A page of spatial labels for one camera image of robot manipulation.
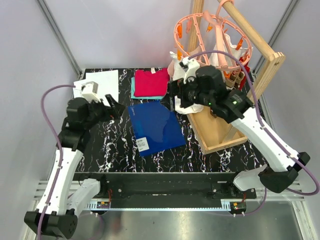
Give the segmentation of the white paper sheets stack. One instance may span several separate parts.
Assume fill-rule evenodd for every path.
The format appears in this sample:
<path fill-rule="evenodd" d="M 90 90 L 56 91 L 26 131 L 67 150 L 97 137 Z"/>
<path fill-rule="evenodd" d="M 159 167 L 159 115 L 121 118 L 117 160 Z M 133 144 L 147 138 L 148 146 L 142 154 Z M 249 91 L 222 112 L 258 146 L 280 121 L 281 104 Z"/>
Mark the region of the white paper sheets stack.
<path fill-rule="evenodd" d="M 103 102 L 108 105 L 105 95 L 110 94 L 115 101 L 119 101 L 119 71 L 108 70 L 100 72 L 89 72 L 85 74 L 83 80 L 75 81 L 75 88 L 73 89 L 73 96 L 75 98 L 82 97 L 81 86 L 88 83 L 95 82 L 98 84 L 97 95 Z"/>

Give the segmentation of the blue plastic folder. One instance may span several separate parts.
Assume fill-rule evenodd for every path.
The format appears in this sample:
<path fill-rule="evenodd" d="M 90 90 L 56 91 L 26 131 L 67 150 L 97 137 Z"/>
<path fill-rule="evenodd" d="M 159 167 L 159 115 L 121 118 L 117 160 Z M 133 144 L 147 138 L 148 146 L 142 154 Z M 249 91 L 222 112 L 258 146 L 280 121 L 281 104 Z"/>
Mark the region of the blue plastic folder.
<path fill-rule="evenodd" d="M 176 114 L 159 101 L 129 106 L 128 113 L 141 157 L 186 144 Z"/>

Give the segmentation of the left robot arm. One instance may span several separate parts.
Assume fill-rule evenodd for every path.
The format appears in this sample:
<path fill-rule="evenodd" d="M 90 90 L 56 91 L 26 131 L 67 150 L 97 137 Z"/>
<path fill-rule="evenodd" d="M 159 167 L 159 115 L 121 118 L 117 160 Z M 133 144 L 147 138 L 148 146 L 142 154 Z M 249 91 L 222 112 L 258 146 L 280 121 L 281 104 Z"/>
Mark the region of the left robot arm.
<path fill-rule="evenodd" d="M 57 134 L 57 151 L 46 189 L 34 211 L 26 212 L 24 222 L 38 238 L 49 236 L 70 240 L 78 218 L 94 197 L 110 194 L 106 176 L 87 177 L 69 193 L 76 168 L 90 141 L 90 130 L 98 123 L 120 120 L 125 106 L 107 94 L 101 99 L 76 97 L 67 103 L 66 118 Z"/>

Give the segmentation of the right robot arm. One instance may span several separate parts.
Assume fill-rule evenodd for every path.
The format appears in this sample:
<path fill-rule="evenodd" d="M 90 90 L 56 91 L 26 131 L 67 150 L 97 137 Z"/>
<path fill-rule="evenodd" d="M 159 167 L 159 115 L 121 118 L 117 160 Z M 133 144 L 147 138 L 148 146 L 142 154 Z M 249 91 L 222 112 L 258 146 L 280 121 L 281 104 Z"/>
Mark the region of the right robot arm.
<path fill-rule="evenodd" d="M 267 164 L 237 173 L 227 185 L 228 195 L 239 198 L 246 190 L 265 187 L 274 193 L 287 190 L 310 156 L 287 145 L 261 118 L 247 95 L 227 89 L 222 73 L 214 66 L 198 68 L 187 78 L 168 82 L 171 99 L 178 98 L 182 108 L 194 104 L 209 107 L 213 114 L 246 135 Z"/>

